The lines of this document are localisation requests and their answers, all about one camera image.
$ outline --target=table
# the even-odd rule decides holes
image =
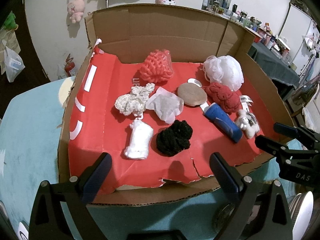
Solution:
[[[248,55],[274,82],[283,100],[286,100],[299,86],[300,77],[298,74],[261,42],[253,43]]]
[[[39,184],[58,182],[57,148],[61,132],[63,102],[72,78],[37,87],[15,97],[0,125],[0,200],[7,208],[15,230],[20,221],[29,224]],[[290,148],[301,149],[292,141]],[[275,159],[251,174],[257,181],[278,178]],[[287,197],[295,184],[280,179]],[[151,206],[88,206],[95,222],[110,240],[125,240],[129,233],[179,229],[188,240],[212,240],[216,232],[212,218],[227,200],[219,189],[188,200]],[[81,239],[65,203],[62,205],[75,239]]]

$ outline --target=screw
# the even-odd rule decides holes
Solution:
[[[45,187],[45,186],[48,185],[48,181],[44,180],[44,181],[41,182],[40,185],[41,185],[41,187]]]
[[[273,182],[277,187],[280,187],[281,186],[281,182],[279,180],[275,180]]]
[[[76,182],[78,180],[78,177],[77,176],[72,176],[70,177],[69,181],[70,182]]]
[[[245,182],[247,182],[247,183],[252,182],[252,178],[249,177],[249,176],[244,176],[243,180],[244,180]]]

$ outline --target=crumpled paper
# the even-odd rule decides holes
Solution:
[[[160,120],[171,124],[176,119],[176,115],[182,113],[183,104],[184,102],[180,97],[159,87],[156,93],[147,101],[146,109],[154,110]]]

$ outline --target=cardboard box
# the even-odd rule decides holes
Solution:
[[[63,116],[58,147],[60,182],[70,177],[70,116],[97,38],[102,39],[100,49],[117,55],[123,63],[143,62],[154,49],[168,49],[173,62],[199,63],[210,55],[231,55],[241,64],[244,75],[259,93],[274,122],[293,125],[276,87],[247,54],[255,36],[235,23],[205,11],[152,4],[132,4],[95,11],[85,18],[85,23],[91,51],[76,76]],[[237,169],[243,175],[249,174],[270,158],[271,155],[263,153],[254,162],[238,166]],[[115,191],[97,196],[94,202],[120,205],[173,202],[217,188],[219,184],[215,177],[208,177],[188,185],[171,183],[159,188]]]

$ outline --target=cardboard flap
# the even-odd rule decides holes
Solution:
[[[242,44],[243,37],[246,30],[238,24],[227,22],[227,28],[223,35],[217,57],[230,55],[235,56],[240,45]]]
[[[96,11],[86,18],[90,44],[117,55],[122,63],[140,63],[155,49],[168,49],[173,62],[204,62],[217,55],[228,21],[203,11],[165,5],[126,5]],[[244,35],[233,42],[237,50]]]

